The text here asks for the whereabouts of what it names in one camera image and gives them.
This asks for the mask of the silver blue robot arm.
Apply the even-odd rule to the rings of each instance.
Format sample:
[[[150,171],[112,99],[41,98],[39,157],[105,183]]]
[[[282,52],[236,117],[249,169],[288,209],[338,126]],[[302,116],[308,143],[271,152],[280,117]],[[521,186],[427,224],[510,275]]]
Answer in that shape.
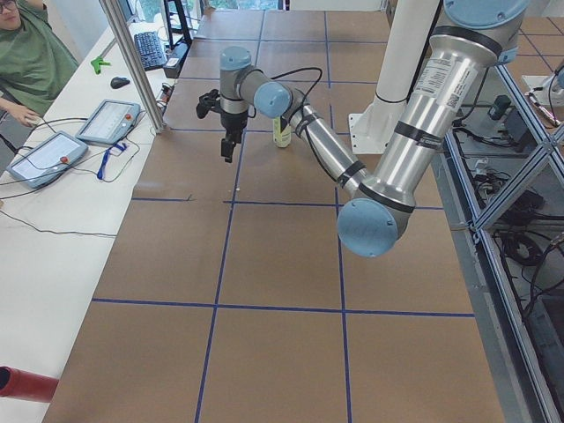
[[[407,228],[414,192],[474,80],[513,60],[525,1],[400,1],[374,101],[351,124],[363,146],[345,147],[301,91],[267,77],[242,47],[219,56],[216,102],[226,160],[249,108],[281,118],[350,194],[341,242],[359,256],[389,251]]]

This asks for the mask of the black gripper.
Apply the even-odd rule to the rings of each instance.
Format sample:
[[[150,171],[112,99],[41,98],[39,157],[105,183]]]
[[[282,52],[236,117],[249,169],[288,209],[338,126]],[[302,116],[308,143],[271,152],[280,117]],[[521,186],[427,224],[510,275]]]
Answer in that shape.
[[[243,131],[246,129],[246,113],[223,112],[220,122],[226,131],[226,137],[221,139],[220,154],[226,163],[232,163],[236,142],[241,142]]]

